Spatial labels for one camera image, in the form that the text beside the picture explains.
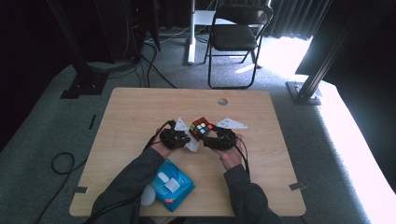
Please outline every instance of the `cube face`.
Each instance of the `cube face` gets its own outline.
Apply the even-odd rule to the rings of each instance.
[[[207,121],[204,117],[194,121],[190,126],[190,133],[195,138],[195,140],[199,141],[201,138],[205,137],[210,133],[213,126]]]

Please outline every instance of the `wet wipes package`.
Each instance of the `wet wipes package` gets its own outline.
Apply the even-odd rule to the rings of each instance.
[[[192,180],[169,160],[163,163],[150,185],[157,199],[171,212],[174,212],[195,188]]]

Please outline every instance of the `sleeve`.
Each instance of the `sleeve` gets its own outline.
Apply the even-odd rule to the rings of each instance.
[[[240,223],[281,224],[280,217],[268,207],[268,199],[257,184],[251,183],[242,165],[224,174],[230,193],[231,207]]]
[[[133,198],[143,191],[158,172],[164,158],[149,147],[139,157],[128,164],[98,196],[92,207],[92,215],[110,205]],[[93,223],[136,223],[139,219],[140,199],[125,204],[99,216]]]

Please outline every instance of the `black folding chair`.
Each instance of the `black folding chair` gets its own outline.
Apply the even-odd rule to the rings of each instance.
[[[259,5],[225,5],[220,7],[212,21],[209,39],[207,41],[206,57],[209,57],[209,71],[207,83],[212,89],[247,89],[253,82],[256,75],[257,61],[260,55],[262,45],[262,33],[270,23],[274,11],[268,6]],[[217,20],[223,19],[230,21],[230,24],[217,23]],[[212,54],[212,48],[218,51],[246,51],[246,54]],[[214,56],[245,56],[241,63],[251,53],[254,68],[251,81],[246,86],[213,86],[211,83],[212,57]]]

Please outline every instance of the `table top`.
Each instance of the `table top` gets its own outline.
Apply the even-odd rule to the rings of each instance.
[[[226,100],[227,105],[219,104]],[[289,152],[276,118],[271,96],[266,91],[116,88],[110,97],[92,145],[70,214],[90,215],[92,205],[115,176],[136,158],[156,130],[169,119],[190,126],[201,117],[209,122],[230,118],[247,125],[235,129],[247,146],[251,181],[259,184],[270,208],[280,216],[305,212]],[[179,149],[169,159],[192,179],[195,189],[173,213],[156,201],[141,207],[141,216],[233,216],[219,156],[202,141],[197,152]]]

